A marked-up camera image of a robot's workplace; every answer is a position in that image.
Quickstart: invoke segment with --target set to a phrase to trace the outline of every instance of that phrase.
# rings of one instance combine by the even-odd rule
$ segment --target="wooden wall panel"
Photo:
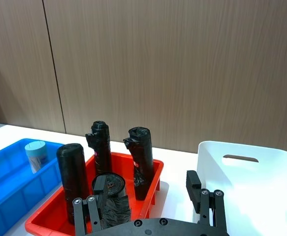
[[[287,149],[287,0],[45,0],[67,132]]]
[[[0,0],[0,123],[64,132],[40,0]]]

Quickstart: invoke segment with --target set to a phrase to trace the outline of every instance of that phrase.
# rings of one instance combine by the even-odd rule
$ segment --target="red plastic bin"
[[[113,172],[126,180],[126,193],[129,197],[131,220],[149,218],[150,209],[155,204],[155,191],[159,191],[159,177],[163,162],[153,160],[155,176],[144,201],[137,201],[133,185],[133,159],[131,155],[112,152]],[[86,163],[87,178],[92,192],[91,183],[95,178],[95,160],[92,156]],[[74,236],[74,226],[68,222],[63,187],[48,199],[25,223],[27,232],[36,236]]]

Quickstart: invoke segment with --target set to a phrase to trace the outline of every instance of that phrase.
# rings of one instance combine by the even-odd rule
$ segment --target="white tabletop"
[[[94,153],[88,147],[85,137],[29,129],[0,124],[0,150],[23,138],[39,139],[55,143],[80,143],[84,148],[87,161]],[[130,154],[123,143],[110,142],[112,152]],[[164,163],[160,176],[160,191],[156,193],[156,205],[152,208],[150,218],[166,217],[192,222],[193,206],[186,190],[186,171],[197,169],[198,155],[195,153],[153,148],[153,158]],[[30,236],[24,228],[25,221],[55,192],[41,200],[33,209],[19,220],[5,235]]]

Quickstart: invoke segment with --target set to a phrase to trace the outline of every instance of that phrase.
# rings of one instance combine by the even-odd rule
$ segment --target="bolt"
[[[88,201],[91,202],[91,201],[94,201],[95,197],[91,196],[89,197]]]
[[[136,220],[134,222],[135,227],[140,227],[142,225],[142,221],[141,220]]]
[[[161,218],[161,220],[159,220],[159,223],[160,223],[161,225],[167,225],[168,220],[166,220],[165,218]]]
[[[76,199],[76,200],[74,200],[74,203],[75,204],[79,204],[81,202],[81,199]]]
[[[201,191],[201,193],[204,194],[204,195],[207,195],[209,192],[208,192],[208,190],[204,189],[204,190]]]
[[[219,190],[219,191],[216,192],[216,195],[217,195],[217,196],[222,196],[222,195],[223,195],[223,192],[221,192],[221,191]]]

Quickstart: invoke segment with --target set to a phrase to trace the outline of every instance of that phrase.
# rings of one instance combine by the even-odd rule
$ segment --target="blue plastic bin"
[[[36,205],[60,182],[56,158],[62,144],[46,142],[48,163],[33,174],[22,139],[0,150],[0,236]]]

